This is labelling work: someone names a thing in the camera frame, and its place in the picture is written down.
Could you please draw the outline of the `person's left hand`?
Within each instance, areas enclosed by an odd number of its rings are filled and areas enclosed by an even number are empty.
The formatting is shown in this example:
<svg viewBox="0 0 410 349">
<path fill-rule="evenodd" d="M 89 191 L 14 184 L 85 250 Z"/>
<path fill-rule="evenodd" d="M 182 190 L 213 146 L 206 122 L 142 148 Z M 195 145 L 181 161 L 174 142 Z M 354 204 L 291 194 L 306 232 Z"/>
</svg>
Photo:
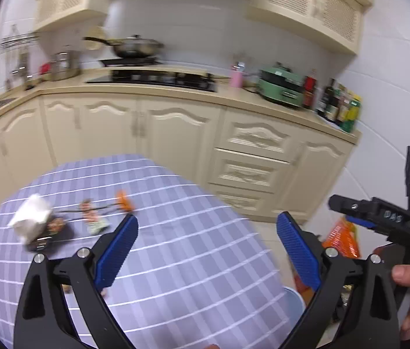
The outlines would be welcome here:
<svg viewBox="0 0 410 349">
<path fill-rule="evenodd" d="M 211 344 L 205 347 L 205 349 L 220 349 L 220 347 L 217 344 Z"/>
</svg>

